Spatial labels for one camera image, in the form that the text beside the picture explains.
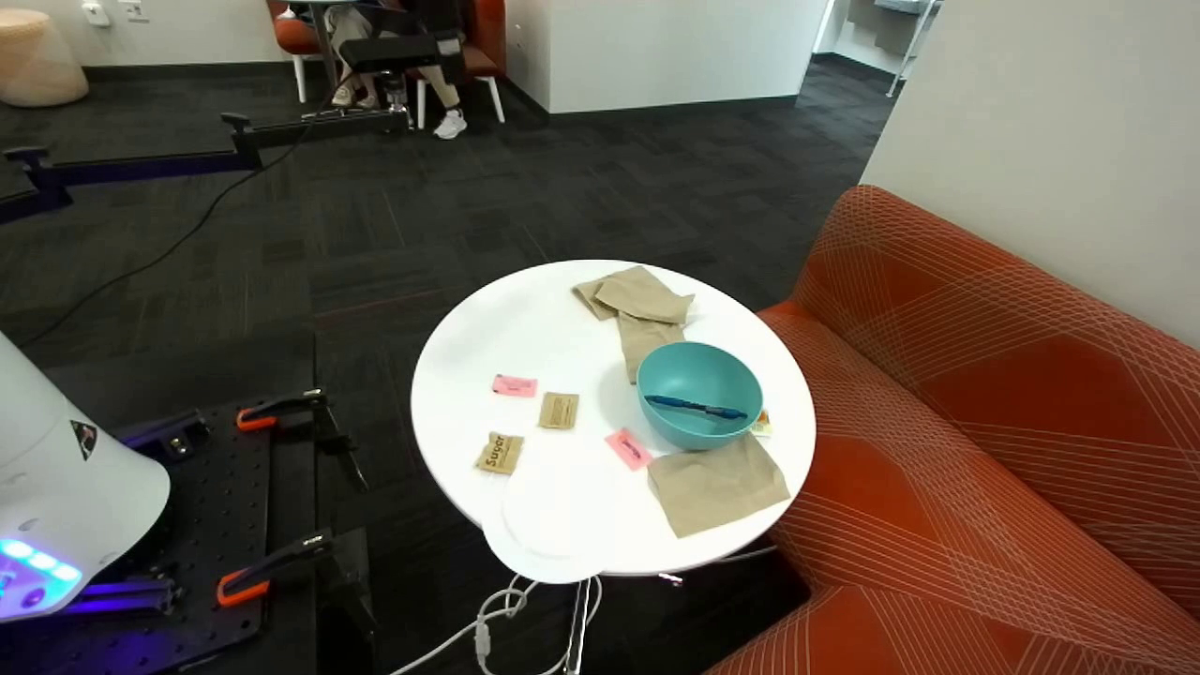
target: wall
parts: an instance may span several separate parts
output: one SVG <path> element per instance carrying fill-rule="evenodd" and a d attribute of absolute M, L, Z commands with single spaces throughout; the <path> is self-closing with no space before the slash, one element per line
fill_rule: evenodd
<path fill-rule="evenodd" d="M 548 114 L 800 94 L 826 0 L 506 0 L 511 78 Z"/>
<path fill-rule="evenodd" d="M 913 15 L 878 7 L 872 0 L 832 0 L 826 49 L 878 73 L 898 73 Z"/>
<path fill-rule="evenodd" d="M 951 0 L 863 179 L 1200 347 L 1197 27 L 1197 0 Z"/>
<path fill-rule="evenodd" d="M 285 60 L 268 34 L 267 0 L 142 0 L 151 22 L 83 22 L 78 0 L 0 0 L 0 7 L 36 7 L 57 19 L 73 58 L 91 67 L 113 65 L 251 65 Z"/>

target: round white table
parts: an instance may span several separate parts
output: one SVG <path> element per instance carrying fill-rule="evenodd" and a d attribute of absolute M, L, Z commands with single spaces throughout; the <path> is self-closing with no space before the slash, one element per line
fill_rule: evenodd
<path fill-rule="evenodd" d="M 426 337 L 413 377 L 417 447 L 472 517 L 492 552 L 532 580 L 567 585 L 595 574 L 648 579 L 705 565 L 757 540 L 800 494 L 813 463 L 813 402 L 787 347 L 737 302 L 676 272 L 652 272 L 695 295 L 686 340 L 747 360 L 765 392 L 765 454 L 778 465 L 787 504 L 741 520 L 676 537 L 645 468 L 603 444 L 632 433 L 648 454 L 676 454 L 642 418 L 626 379 L 616 319 L 601 324 L 568 288 L 636 264 L 568 258 L 506 274 L 463 295 Z M 537 379 L 537 397 L 492 393 L 493 377 Z M 537 429 L 540 393 L 577 393 L 572 433 Z M 486 434 L 522 434 L 512 475 L 477 468 Z"/>

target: sofa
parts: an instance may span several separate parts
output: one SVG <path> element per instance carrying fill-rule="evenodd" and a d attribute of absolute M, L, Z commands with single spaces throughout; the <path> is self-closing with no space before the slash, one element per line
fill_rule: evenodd
<path fill-rule="evenodd" d="M 760 319 L 816 410 L 810 602 L 711 672 L 1200 672 L 1197 348 L 868 184 Z"/>

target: cable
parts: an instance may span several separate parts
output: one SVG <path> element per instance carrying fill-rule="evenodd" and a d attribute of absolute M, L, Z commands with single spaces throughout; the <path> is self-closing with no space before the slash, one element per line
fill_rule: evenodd
<path fill-rule="evenodd" d="M 462 630 L 453 630 L 445 642 L 440 642 L 435 649 L 426 649 L 422 657 L 392 668 L 388 675 L 408 675 L 417 668 L 422 668 L 426 662 L 441 657 L 453 642 L 462 642 L 463 633 L 477 633 L 477 668 L 485 675 L 492 675 L 486 657 L 492 657 L 492 619 L 512 619 L 523 612 L 530 597 L 532 597 L 537 580 L 530 580 L 522 590 L 522 579 L 511 579 L 506 590 L 492 593 L 477 619 L 463 623 Z M 545 672 L 545 675 L 577 675 L 586 668 L 586 649 L 587 649 L 587 625 L 601 614 L 603 604 L 603 580 L 587 579 L 581 585 L 572 585 L 572 607 L 568 607 L 568 630 L 567 630 L 567 653 Z"/>
<path fill-rule="evenodd" d="M 486 657 L 492 657 L 492 630 L 486 630 L 486 623 L 492 623 L 492 619 L 512 619 L 512 614 L 522 614 L 522 607 L 530 604 L 532 590 L 537 590 L 537 580 L 530 580 L 530 585 L 522 590 L 522 579 L 511 579 L 506 590 L 492 593 L 492 597 L 478 604 L 478 612 L 477 612 L 472 623 L 463 623 L 462 630 L 453 630 L 441 647 L 426 649 L 422 657 L 392 668 L 392 675 L 403 675 L 403 672 L 422 668 L 426 662 L 441 657 L 453 642 L 462 642 L 462 638 L 472 633 L 472 630 L 477 630 L 477 663 L 478 663 L 478 672 L 486 675 Z"/>
<path fill-rule="evenodd" d="M 232 179 L 232 184 L 225 184 L 225 187 L 207 203 L 207 212 L 195 217 L 195 227 L 190 227 L 183 238 L 175 238 L 175 240 L 171 240 L 168 249 L 161 249 L 155 258 L 146 258 L 146 264 L 137 264 L 137 265 L 110 279 L 106 284 L 83 293 L 71 309 L 63 309 L 53 324 L 43 324 L 43 332 L 36 332 L 36 335 L 25 340 L 25 348 L 36 347 L 36 340 L 43 340 L 48 335 L 57 335 L 73 310 L 83 310 L 91 302 L 106 295 L 113 284 L 122 284 L 122 283 L 155 272 L 156 264 L 165 264 L 171 252 L 178 252 L 190 238 L 200 238 L 200 232 L 211 227 L 213 212 L 216 212 L 235 187 L 243 187 L 243 184 L 251 184 L 255 177 L 278 168 L 285 158 L 297 153 L 300 142 L 305 142 L 305 137 L 300 137 L 291 147 L 285 147 L 285 153 L 278 153 L 272 160 L 260 167 L 255 174 L 246 174 L 246 177 L 241 177 L 241 179 Z"/>
<path fill-rule="evenodd" d="M 572 585 L 567 653 L 545 675 L 581 675 L 586 672 L 587 625 L 601 614 L 601 604 L 603 604 L 601 579 Z"/>

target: chair leg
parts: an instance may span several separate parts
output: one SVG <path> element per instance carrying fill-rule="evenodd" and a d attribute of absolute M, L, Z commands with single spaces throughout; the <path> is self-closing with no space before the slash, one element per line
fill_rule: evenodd
<path fill-rule="evenodd" d="M 308 105 L 308 82 L 305 82 L 305 60 L 300 58 L 291 58 L 291 74 L 297 74 L 297 99 L 300 99 L 300 105 Z"/>
<path fill-rule="evenodd" d="M 417 74 L 417 133 L 422 133 L 422 99 L 426 99 L 426 82 Z"/>
<path fill-rule="evenodd" d="M 485 82 L 486 94 L 492 94 L 493 119 L 506 123 L 493 74 L 478 74 L 478 82 Z"/>

